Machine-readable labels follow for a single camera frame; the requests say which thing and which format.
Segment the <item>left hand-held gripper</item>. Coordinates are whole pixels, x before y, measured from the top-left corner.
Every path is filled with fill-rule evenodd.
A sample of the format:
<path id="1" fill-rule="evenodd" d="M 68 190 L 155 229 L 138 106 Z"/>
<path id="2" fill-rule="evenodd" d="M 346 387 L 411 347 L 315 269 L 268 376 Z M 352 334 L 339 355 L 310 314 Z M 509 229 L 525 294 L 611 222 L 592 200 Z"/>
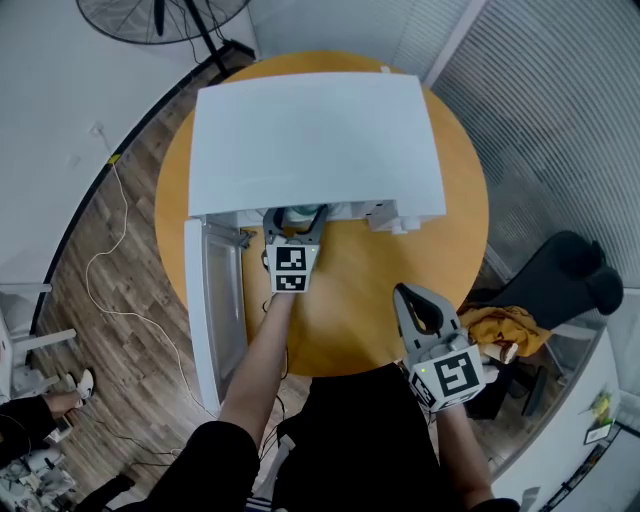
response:
<path id="1" fill-rule="evenodd" d="M 320 243 L 329 206 L 321 205 L 312 219 L 291 226 L 286 236 L 283 229 L 285 208 L 270 208 L 263 217 L 265 250 L 263 266 L 269 273 L 271 292 L 305 293 L 320 252 Z"/>

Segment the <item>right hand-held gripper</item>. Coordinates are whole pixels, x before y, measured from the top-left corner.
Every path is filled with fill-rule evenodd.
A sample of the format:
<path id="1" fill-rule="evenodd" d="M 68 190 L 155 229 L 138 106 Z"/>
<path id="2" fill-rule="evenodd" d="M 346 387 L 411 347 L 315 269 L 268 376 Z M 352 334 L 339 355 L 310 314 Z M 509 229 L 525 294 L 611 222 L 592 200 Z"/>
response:
<path id="1" fill-rule="evenodd" d="M 452 304 L 431 290 L 403 283 L 394 288 L 393 304 L 408 353 L 421 351 L 428 335 L 452 332 L 420 355 L 407 358 L 408 382 L 420 405 L 436 413 L 475 398 L 486 386 L 485 371 L 468 330 L 458 328 Z"/>

